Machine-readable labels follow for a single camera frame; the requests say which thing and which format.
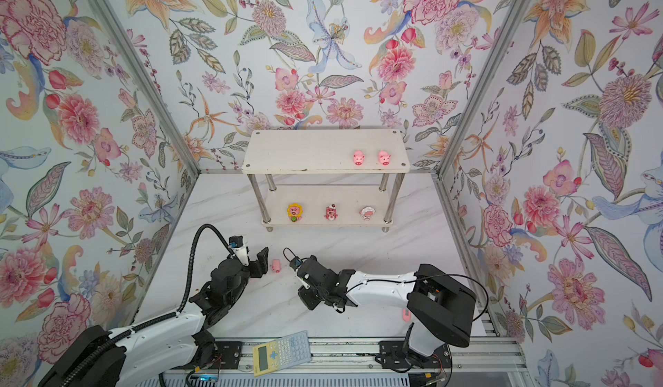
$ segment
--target black cable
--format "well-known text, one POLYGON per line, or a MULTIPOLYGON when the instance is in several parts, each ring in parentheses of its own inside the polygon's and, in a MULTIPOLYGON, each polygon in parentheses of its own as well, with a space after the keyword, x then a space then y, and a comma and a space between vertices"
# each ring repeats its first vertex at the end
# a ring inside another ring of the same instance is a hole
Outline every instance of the black cable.
POLYGON ((431 278, 433 278, 433 277, 440 277, 440 276, 458 276, 458 277, 464 277, 465 279, 469 279, 469 280, 471 280, 472 282, 475 282, 477 285, 481 286, 481 289, 483 289, 483 291, 486 293, 486 305, 485 305, 485 307, 483 307, 483 310, 481 311, 481 313, 480 313, 479 315, 477 315, 475 318, 472 319, 472 322, 476 321, 476 320, 479 319, 484 313, 486 313, 486 311, 488 310, 488 297, 489 297, 489 296, 488 296, 488 291, 486 291, 486 287, 485 287, 484 285, 482 285, 478 280, 474 279, 473 277, 469 277, 469 276, 467 276, 467 275, 459 275, 459 274, 440 274, 440 275, 433 275, 433 276, 420 277, 419 279, 410 280, 410 281, 405 281, 405 282, 400 281, 400 280, 389 280, 389 279, 368 279, 368 280, 362 281, 362 282, 360 282, 360 283, 354 285, 353 287, 351 287, 350 289, 348 289, 347 291, 345 291, 345 295, 347 295, 348 292, 352 291, 352 290, 355 289, 357 286, 361 286, 361 285, 363 285, 363 284, 365 284, 365 283, 369 283, 369 282, 413 283, 413 282, 419 282, 420 280, 426 280, 426 279, 431 279, 431 278))

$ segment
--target pig toy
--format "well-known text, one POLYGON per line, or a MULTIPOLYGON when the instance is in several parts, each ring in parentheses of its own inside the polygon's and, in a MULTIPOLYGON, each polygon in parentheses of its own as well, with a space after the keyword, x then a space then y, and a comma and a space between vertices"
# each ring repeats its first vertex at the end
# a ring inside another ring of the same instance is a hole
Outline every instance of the pig toy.
POLYGON ((391 158, 391 155, 387 154, 386 151, 380 151, 377 154, 377 159, 380 161, 380 164, 383 166, 388 166, 389 165, 389 159, 391 158))
POLYGON ((360 150, 355 151, 353 160, 356 166, 360 166, 361 164, 364 163, 364 153, 361 152, 360 150))

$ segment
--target toy figurine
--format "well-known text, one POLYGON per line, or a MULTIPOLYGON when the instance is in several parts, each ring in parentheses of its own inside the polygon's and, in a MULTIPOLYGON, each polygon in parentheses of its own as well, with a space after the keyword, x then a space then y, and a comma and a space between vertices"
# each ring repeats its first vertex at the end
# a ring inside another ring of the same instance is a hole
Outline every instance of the toy figurine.
POLYGON ((325 218, 329 221, 334 221, 336 220, 336 217, 338 217, 338 215, 336 214, 336 205, 335 204, 328 205, 327 209, 325 209, 325 218))
POLYGON ((364 221, 369 221, 371 216, 375 214, 375 209, 373 209, 371 206, 366 206, 361 209, 359 213, 361 214, 361 217, 364 219, 364 221))
POLYGON ((303 212, 304 210, 302 209, 302 206, 300 206, 296 202, 288 206, 288 217, 290 217, 292 222, 300 220, 302 218, 303 212))
POLYGON ((361 164, 364 163, 364 153, 361 152, 360 150, 355 151, 353 160, 356 166, 360 166, 361 164))
POLYGON ((377 158, 380 160, 380 164, 382 164, 383 166, 388 166, 391 155, 387 154, 386 151, 380 151, 377 154, 377 158))

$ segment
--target yellow calculator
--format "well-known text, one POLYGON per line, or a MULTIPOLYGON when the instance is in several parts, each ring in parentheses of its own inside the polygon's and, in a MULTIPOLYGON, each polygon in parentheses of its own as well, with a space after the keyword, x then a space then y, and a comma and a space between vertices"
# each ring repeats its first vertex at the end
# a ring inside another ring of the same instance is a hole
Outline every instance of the yellow calculator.
POLYGON ((263 376, 311 361, 306 331, 253 347, 253 375, 263 376))

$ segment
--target marble surface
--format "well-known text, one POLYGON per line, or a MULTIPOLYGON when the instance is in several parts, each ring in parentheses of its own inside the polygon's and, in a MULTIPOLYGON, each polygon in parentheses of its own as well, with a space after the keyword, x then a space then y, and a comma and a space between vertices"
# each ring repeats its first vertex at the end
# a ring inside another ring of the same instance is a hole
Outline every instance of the marble surface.
MULTIPOLYGON (((389 181, 390 192, 393 177, 389 181)), ((265 177, 257 178, 265 195, 268 192, 265 177)), ((380 179, 375 174, 274 176, 277 185, 376 184, 377 187, 380 179)), ((226 239, 234 234, 243 235, 250 259, 255 259, 255 254, 268 246, 270 264, 272 259, 280 259, 282 266, 280 273, 270 270, 260 280, 251 280, 228 315, 210 329, 212 335, 277 338, 305 329, 309 337, 403 336, 409 323, 403 321, 401 309, 364 306, 346 308, 343 314, 338 314, 320 304, 309 311, 297 296, 301 283, 282 254, 285 247, 301 258, 314 254, 321 264, 336 272, 355 269, 369 274, 399 274, 417 270, 421 263, 430 263, 447 273, 464 273, 430 174, 405 176, 394 219, 398 222, 388 233, 375 227, 328 226, 275 228, 268 233, 260 223, 258 204, 246 176, 205 174, 195 184, 136 322, 171 311, 179 304, 192 239, 200 225, 210 223, 226 239)), ((211 270, 227 254, 214 233, 203 232, 196 250, 192 295, 209 280, 211 270)), ((463 278, 458 280, 467 284, 463 278)), ((485 335, 480 319, 473 325, 472 335, 485 335)))

